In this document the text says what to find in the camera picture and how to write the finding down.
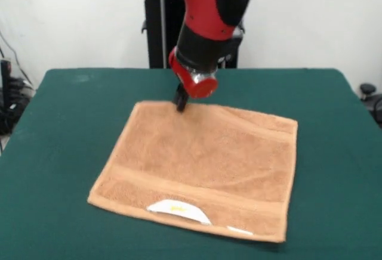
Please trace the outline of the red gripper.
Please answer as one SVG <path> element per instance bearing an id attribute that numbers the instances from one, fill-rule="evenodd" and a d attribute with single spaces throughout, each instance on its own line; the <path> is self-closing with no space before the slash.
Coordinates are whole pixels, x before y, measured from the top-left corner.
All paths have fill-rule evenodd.
<path id="1" fill-rule="evenodd" d="M 177 111 L 181 113 L 185 110 L 189 96 L 192 98 L 209 97 L 217 89 L 218 81 L 215 76 L 217 69 L 211 73 L 197 72 L 182 65 L 175 56 L 176 53 L 177 48 L 174 47 L 169 54 L 168 62 L 182 83 L 178 85 L 173 99 Z"/>

